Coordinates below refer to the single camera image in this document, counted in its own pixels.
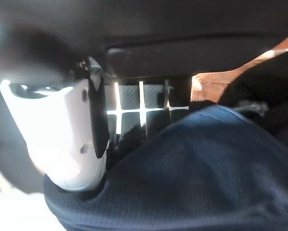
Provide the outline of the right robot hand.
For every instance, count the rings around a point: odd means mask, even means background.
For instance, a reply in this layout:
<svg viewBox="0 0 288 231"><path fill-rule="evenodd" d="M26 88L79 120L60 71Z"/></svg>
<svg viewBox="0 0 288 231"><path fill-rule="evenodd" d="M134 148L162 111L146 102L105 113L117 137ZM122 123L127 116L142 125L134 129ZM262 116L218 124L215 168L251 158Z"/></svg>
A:
<svg viewBox="0 0 288 231"><path fill-rule="evenodd" d="M288 0L0 0L2 191L101 189L191 113L191 77L288 37Z"/></svg>

